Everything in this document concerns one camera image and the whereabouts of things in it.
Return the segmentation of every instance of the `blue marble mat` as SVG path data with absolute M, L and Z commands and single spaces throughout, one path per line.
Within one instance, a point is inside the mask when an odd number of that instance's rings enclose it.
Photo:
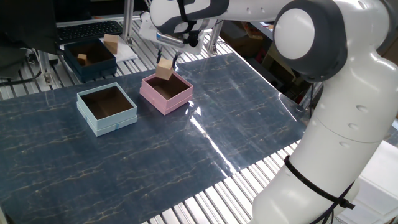
M 167 116 L 136 73 L 0 101 L 0 206 L 17 224 L 140 223 L 299 140 L 305 114 L 235 54 L 178 66 Z M 96 138 L 76 93 L 118 82 L 138 122 Z

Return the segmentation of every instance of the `small wooden cube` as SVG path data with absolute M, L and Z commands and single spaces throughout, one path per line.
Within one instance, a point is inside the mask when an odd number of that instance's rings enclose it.
M 87 55 L 85 54 L 79 54 L 77 55 L 77 62 L 81 65 L 81 66 L 85 66 L 87 64 Z
M 156 66 L 156 77 L 169 80 L 173 74 L 173 62 L 162 58 Z
M 112 54 L 118 54 L 118 43 L 119 36 L 105 34 L 104 45 Z

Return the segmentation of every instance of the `open box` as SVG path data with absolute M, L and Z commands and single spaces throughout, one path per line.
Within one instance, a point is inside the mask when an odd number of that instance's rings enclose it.
M 137 106 L 117 83 L 77 94 L 77 108 L 98 137 L 137 122 Z
M 79 64 L 79 54 L 87 55 L 86 65 Z M 65 45 L 65 61 L 82 82 L 115 74 L 117 70 L 115 56 L 99 39 Z
M 173 72 L 169 80 L 151 75 L 142 79 L 139 93 L 163 115 L 192 100 L 193 85 Z

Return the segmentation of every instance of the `dark blue box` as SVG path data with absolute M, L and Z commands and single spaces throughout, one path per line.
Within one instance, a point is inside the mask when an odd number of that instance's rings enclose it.
M 87 55 L 87 64 L 78 63 L 79 54 Z M 116 73 L 116 57 L 99 39 L 65 45 L 65 61 L 82 82 Z

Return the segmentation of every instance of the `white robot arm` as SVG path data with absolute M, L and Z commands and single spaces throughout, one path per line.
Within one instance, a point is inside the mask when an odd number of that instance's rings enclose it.
M 376 51 L 397 29 L 392 8 L 384 0 L 153 0 L 140 34 L 199 53 L 202 30 L 218 19 L 275 21 L 280 56 L 324 84 L 297 149 L 254 199 L 251 224 L 326 223 L 352 208 L 342 198 L 358 192 L 353 182 L 398 112 L 398 67 Z

